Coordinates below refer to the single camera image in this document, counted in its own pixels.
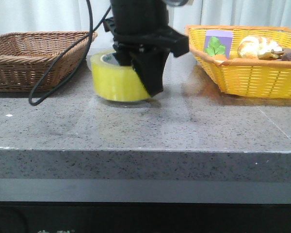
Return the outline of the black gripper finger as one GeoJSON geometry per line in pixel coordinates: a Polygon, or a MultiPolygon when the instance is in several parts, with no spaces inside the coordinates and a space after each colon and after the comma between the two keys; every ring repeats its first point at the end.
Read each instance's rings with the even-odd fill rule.
{"type": "Polygon", "coordinates": [[[138,74],[146,92],[155,96],[163,91],[163,71],[169,50],[150,50],[146,52],[130,52],[131,64],[138,74]]]}
{"type": "Polygon", "coordinates": [[[113,56],[120,66],[132,66],[132,56],[130,50],[116,50],[113,53],[113,56]]]}

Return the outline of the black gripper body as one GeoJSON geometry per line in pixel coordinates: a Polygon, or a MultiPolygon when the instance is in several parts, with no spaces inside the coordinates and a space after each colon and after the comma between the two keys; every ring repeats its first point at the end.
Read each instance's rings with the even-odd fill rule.
{"type": "Polygon", "coordinates": [[[113,16],[104,20],[104,29],[113,35],[116,54],[162,49],[170,51],[167,33],[169,14],[162,0],[112,0],[113,16]]]}

